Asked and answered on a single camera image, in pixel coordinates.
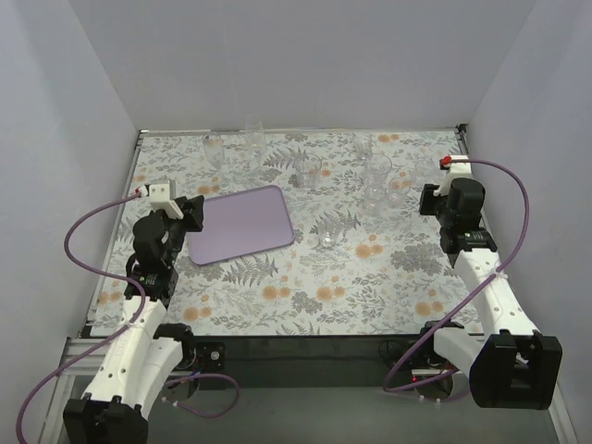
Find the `clear faceted tumbler glass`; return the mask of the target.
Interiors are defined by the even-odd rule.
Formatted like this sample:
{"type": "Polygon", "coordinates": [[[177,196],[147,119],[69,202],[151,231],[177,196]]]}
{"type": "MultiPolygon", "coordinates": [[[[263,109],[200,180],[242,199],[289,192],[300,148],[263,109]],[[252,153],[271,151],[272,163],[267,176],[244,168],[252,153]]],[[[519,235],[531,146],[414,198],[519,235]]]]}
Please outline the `clear faceted tumbler glass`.
{"type": "Polygon", "coordinates": [[[322,160],[316,154],[303,153],[294,161],[297,184],[301,189],[314,189],[320,179],[322,160]]]}

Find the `clear stemmed goblet glass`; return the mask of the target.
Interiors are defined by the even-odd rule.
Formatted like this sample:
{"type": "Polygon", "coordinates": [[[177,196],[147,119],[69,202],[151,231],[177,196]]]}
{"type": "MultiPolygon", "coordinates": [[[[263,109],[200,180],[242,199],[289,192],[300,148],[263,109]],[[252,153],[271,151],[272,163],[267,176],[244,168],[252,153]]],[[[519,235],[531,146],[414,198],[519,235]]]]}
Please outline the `clear stemmed goblet glass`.
{"type": "Polygon", "coordinates": [[[408,179],[392,179],[388,183],[388,204],[392,208],[398,208],[404,205],[407,195],[409,194],[412,182],[408,179]]]}

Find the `purple rectangular tray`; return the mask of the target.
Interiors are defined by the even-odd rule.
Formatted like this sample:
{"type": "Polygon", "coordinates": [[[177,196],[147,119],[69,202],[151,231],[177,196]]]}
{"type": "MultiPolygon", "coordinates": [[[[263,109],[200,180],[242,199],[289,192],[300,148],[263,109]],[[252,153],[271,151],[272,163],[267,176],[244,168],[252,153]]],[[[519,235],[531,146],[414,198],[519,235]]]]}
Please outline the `purple rectangular tray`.
{"type": "Polygon", "coordinates": [[[196,265],[274,250],[294,239],[290,213],[277,185],[206,199],[203,230],[187,235],[189,257],[196,265]]]}

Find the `tall clear flute glass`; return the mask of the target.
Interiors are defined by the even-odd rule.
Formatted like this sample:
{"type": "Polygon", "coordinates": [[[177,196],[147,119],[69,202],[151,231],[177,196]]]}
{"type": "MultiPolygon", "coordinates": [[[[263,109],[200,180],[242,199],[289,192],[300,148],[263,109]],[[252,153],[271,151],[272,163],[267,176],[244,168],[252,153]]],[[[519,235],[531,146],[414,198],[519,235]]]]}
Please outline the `tall clear flute glass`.
{"type": "Polygon", "coordinates": [[[256,171],[259,171],[264,162],[266,139],[262,120],[257,114],[250,114],[245,118],[245,140],[256,165],[256,171]]]}

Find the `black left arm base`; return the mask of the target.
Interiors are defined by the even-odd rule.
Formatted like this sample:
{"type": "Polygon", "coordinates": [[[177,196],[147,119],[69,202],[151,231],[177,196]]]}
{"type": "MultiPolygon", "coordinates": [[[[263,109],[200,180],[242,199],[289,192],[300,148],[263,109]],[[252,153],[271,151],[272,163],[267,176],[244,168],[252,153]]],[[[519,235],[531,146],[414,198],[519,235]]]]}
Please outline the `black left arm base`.
{"type": "Polygon", "coordinates": [[[190,347],[192,372],[215,373],[225,368],[226,345],[223,342],[196,342],[190,347]]]}

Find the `clear right wine glass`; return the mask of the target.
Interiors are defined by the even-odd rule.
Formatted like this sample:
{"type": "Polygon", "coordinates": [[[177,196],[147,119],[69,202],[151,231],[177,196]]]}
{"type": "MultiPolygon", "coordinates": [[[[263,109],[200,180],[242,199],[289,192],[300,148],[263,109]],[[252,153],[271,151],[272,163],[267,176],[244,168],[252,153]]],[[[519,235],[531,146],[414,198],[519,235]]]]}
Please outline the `clear right wine glass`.
{"type": "Polygon", "coordinates": [[[432,159],[419,160],[413,170],[413,186],[421,191],[426,184],[437,184],[439,175],[437,162],[432,159]]]}

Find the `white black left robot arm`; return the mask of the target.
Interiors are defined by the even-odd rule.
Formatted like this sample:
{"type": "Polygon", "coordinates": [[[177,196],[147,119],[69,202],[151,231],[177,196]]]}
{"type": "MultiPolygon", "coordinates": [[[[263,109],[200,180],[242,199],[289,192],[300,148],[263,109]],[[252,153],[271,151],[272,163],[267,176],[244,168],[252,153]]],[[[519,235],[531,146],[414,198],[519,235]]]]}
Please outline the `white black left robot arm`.
{"type": "Polygon", "coordinates": [[[122,314],[105,357],[63,420],[72,443],[144,443],[148,416],[167,375],[194,356],[183,324],[163,319],[179,277],[175,263],[189,232],[204,227],[204,198],[173,198],[133,226],[133,253],[123,280],[122,314]]]}

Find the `floral patterned table mat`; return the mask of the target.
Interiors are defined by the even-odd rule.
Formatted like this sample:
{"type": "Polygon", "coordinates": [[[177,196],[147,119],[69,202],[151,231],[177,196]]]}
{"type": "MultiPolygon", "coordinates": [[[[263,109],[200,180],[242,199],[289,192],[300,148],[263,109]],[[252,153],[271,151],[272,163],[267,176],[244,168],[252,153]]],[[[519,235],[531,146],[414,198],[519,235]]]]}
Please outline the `floral patterned table mat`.
{"type": "MultiPolygon", "coordinates": [[[[413,183],[419,160],[458,154],[450,131],[375,132],[375,153],[387,155],[392,179],[413,183]]],[[[218,185],[198,135],[152,135],[143,139],[133,186],[173,179],[180,195],[215,197],[265,185],[283,191],[294,242],[268,253],[213,265],[196,265],[187,253],[176,263],[179,281],[167,310],[169,322],[191,326],[199,336],[362,335],[417,332],[467,294],[440,250],[438,223],[420,216],[413,184],[405,203],[378,214],[364,210],[364,163],[345,132],[270,133],[256,171],[240,134],[228,134],[228,189],[218,185]],[[297,184],[295,159],[322,160],[314,189],[297,184]],[[338,226],[332,248],[319,245],[317,224],[338,226]]]]}

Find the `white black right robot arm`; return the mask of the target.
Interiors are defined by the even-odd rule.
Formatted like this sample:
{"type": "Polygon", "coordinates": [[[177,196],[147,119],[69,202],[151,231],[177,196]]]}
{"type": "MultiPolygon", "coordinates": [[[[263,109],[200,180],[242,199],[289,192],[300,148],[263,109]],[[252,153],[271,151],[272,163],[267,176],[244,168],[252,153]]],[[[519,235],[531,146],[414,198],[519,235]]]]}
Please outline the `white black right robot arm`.
{"type": "Polygon", "coordinates": [[[481,225],[486,191],[469,178],[453,179],[442,194],[426,184],[420,213],[440,224],[440,246],[453,271],[469,290],[485,336],[478,342],[446,323],[434,334],[433,348],[467,376],[473,400],[482,408],[546,410],[559,374],[562,348],[528,318],[507,278],[498,271],[500,256],[481,225]]]}

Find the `clear back tumbler glass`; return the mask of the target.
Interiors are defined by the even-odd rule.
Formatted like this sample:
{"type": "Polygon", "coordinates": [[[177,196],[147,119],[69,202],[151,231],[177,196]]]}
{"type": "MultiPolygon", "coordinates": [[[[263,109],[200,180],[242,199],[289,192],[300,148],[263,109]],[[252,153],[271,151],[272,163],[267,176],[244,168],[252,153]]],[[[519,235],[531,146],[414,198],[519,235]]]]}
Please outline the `clear back tumbler glass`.
{"type": "Polygon", "coordinates": [[[373,156],[373,138],[370,133],[355,133],[353,135],[353,147],[359,160],[366,160],[373,156]]]}

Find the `tall clear drinking glass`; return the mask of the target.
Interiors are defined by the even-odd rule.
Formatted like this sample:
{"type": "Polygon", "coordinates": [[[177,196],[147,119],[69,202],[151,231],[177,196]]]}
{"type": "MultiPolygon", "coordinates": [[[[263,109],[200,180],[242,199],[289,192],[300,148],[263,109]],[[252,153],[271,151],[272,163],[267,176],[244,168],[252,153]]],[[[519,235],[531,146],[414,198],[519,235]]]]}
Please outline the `tall clear drinking glass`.
{"type": "Polygon", "coordinates": [[[392,162],[385,154],[373,154],[364,161],[364,210],[376,215],[386,199],[385,182],[392,169],[392,162]]]}

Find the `clear stemmed wine glass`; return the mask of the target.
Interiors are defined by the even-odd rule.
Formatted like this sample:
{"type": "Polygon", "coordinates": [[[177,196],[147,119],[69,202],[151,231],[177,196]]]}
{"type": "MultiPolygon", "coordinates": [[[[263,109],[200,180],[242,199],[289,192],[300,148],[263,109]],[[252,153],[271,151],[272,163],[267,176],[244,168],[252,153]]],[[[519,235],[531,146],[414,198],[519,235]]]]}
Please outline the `clear stemmed wine glass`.
{"type": "Polygon", "coordinates": [[[226,155],[221,136],[210,131],[202,137],[203,150],[209,164],[216,170],[218,185],[221,190],[228,189],[228,173],[226,170],[226,155]]]}

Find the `aluminium table frame rail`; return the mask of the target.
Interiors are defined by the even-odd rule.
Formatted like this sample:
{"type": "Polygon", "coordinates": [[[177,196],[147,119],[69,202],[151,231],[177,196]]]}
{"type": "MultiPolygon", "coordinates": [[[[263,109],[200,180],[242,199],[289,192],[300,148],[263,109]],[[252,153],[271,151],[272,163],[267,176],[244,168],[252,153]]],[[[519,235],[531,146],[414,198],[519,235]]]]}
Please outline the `aluminium table frame rail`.
{"type": "MultiPolygon", "coordinates": [[[[121,192],[122,197],[125,197],[128,194],[128,191],[130,190],[130,184],[133,181],[133,172],[137,165],[140,150],[142,148],[143,139],[148,133],[148,129],[140,129],[138,131],[137,139],[132,151],[132,158],[130,160],[127,176],[121,192]]],[[[120,206],[115,212],[114,226],[110,231],[109,242],[105,250],[105,258],[101,263],[102,270],[106,270],[108,268],[108,263],[115,245],[117,230],[119,223],[121,221],[122,214],[123,207],[120,206]]],[[[92,324],[94,322],[95,313],[98,306],[98,297],[100,290],[103,287],[104,279],[105,278],[102,276],[98,277],[97,283],[93,288],[92,298],[87,312],[85,314],[84,322],[73,338],[67,337],[65,348],[62,352],[62,355],[60,356],[59,365],[61,365],[63,361],[69,361],[69,358],[66,357],[66,353],[70,343],[74,339],[80,339],[81,335],[84,332],[92,328],[92,324]]],[[[53,387],[50,404],[48,406],[47,413],[43,421],[42,431],[40,433],[40,436],[37,438],[37,443],[57,443],[59,441],[63,427],[60,409],[62,408],[62,405],[68,401],[68,390],[72,389],[74,379],[74,376],[67,376],[65,372],[63,372],[61,375],[55,376],[55,378],[53,379],[55,385],[53,387]]]]}

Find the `small clear shot glass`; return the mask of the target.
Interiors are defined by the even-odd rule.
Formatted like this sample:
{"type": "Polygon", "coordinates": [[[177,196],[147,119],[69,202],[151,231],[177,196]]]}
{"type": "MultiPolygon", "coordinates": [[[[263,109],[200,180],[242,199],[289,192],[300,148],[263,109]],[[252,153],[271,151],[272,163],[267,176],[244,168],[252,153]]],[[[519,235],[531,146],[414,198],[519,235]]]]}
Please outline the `small clear shot glass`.
{"type": "Polygon", "coordinates": [[[332,248],[338,240],[338,226],[333,219],[323,217],[317,224],[317,235],[322,248],[332,248]]]}

